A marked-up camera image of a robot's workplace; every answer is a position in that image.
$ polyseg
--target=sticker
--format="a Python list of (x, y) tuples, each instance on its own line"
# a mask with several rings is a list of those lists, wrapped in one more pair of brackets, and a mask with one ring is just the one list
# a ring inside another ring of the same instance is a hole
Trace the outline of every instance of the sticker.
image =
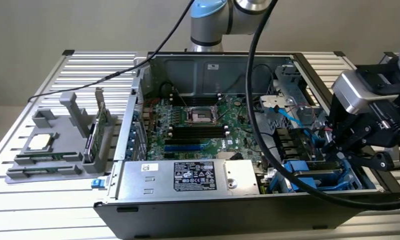
[(218, 70), (219, 69), (219, 65), (218, 64), (207, 64), (206, 65), (206, 70)]
[(141, 172), (158, 171), (158, 163), (146, 163), (139, 166)]
[(215, 190), (213, 162), (174, 162), (173, 189), (177, 192)]

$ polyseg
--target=green circuit board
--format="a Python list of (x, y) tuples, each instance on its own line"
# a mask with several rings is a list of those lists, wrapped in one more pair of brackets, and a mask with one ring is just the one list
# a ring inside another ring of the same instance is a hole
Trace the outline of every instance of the green circuit board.
[(167, 136), (169, 126), (174, 127), (197, 127), (197, 126), (227, 126), (225, 138), (210, 138), (201, 140), (201, 150), (173, 153), (173, 160), (181, 159), (215, 159), (218, 153), (234, 152), (241, 153), (246, 160), (253, 163), (258, 162), (261, 155), (258, 147), (253, 140), (250, 133), (242, 131), (251, 131), (246, 125), (246, 108), (241, 97), (226, 96), (217, 103), (214, 108), (214, 123), (191, 123), (187, 121), (187, 107), (171, 106), (166, 99), (158, 101), (146, 100), (146, 102), (155, 102), (143, 108), (143, 123), (146, 128), (147, 138), (147, 157), (149, 161), (166, 160), (165, 158), (165, 140), (171, 139)]

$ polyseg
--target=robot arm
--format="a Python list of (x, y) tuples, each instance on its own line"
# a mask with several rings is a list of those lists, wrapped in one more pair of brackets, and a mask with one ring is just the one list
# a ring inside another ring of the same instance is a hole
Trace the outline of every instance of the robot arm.
[[(386, 64), (343, 71), (331, 90), (326, 157), (345, 157), (379, 171), (400, 170), (400, 56)], [(366, 154), (365, 146), (384, 147), (384, 151)]]
[(191, 52), (221, 52), (222, 35), (253, 34), (270, 0), (195, 0), (190, 8)]

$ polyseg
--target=blue cable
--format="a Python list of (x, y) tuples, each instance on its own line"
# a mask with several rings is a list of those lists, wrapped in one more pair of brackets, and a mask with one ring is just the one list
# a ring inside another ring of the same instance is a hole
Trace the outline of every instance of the blue cable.
[(285, 112), (285, 110), (283, 110), (282, 108), (278, 108), (278, 113), (281, 113), (282, 116), (286, 117), (286, 119), (289, 119), (289, 120), (291, 120), (293, 122), (295, 122), (297, 125), (298, 125), (301, 128), (303, 127), (303, 125), (301, 124), (301, 122), (299, 122), (297, 119), (294, 119), (294, 118)]

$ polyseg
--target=metal panel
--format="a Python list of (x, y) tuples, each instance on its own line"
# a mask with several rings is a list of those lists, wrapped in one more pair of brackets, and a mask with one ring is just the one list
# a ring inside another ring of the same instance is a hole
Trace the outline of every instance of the metal panel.
[[(339, 72), (353, 65), (331, 52), (306, 52), (303, 56), (311, 64), (323, 84), (330, 87)], [(75, 52), (62, 56), (37, 93), (75, 87), (95, 81), (105, 73), (133, 65), (134, 52)], [(130, 94), (133, 72), (102, 83), (105, 103), (111, 114), (122, 117)], [(11, 165), (14, 155), (23, 146), (33, 129), (30, 115), (37, 108), (51, 108), (57, 115), (66, 110), (57, 106), (58, 94), (34, 99), (17, 118), (0, 143), (0, 239), (106, 239), (115, 237), (91, 209), (93, 202), (101, 200), (106, 191), (91, 190), (90, 180), (33, 182), (7, 185), (5, 170)], [(77, 104), (91, 114), (94, 107), (94, 87), (77, 91)], [(400, 183), (400, 171), (393, 173)], [(400, 210), (366, 211), (330, 230), (273, 232), (247, 235), (213, 237), (213, 239), (400, 239)]]
[[(178, 169), (186, 170), (178, 171), (178, 177), (175, 176), (177, 164), (179, 164)], [(154, 166), (155, 169), (147, 167), (147, 170), (143, 170), (145, 166)], [(259, 194), (250, 160), (126, 161), (122, 168), (121, 184), (117, 188), (118, 201), (159, 202), (178, 198), (195, 200), (207, 197)], [(189, 188), (210, 190), (191, 191), (187, 190)]]

